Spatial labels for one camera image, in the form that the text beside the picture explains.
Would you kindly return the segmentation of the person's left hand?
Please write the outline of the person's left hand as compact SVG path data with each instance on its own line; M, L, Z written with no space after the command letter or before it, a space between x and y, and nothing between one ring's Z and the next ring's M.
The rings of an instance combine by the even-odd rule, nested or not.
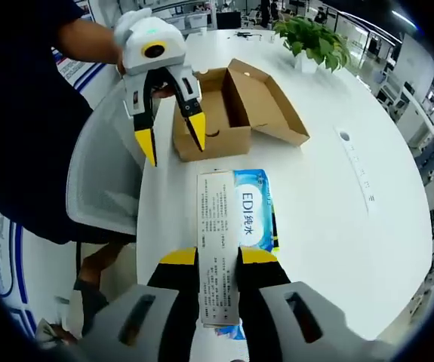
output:
M161 87L155 87L152 89L152 97L156 99L172 97L173 95L174 90L169 84L163 85Z

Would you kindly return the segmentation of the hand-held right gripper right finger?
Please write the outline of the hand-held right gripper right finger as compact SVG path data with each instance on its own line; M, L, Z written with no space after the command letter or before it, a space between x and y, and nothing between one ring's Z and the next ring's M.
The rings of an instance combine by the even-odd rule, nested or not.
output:
M240 247L239 314L252 361L389 361L393 346L363 339L344 312L304 282L289 280L266 250Z

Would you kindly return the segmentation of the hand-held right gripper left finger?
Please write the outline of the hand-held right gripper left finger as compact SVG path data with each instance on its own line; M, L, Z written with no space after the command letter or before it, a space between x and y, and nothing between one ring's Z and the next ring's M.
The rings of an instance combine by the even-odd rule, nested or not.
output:
M188 361L199 317L198 251L164 256L147 284L135 284L94 317L82 339L91 361Z

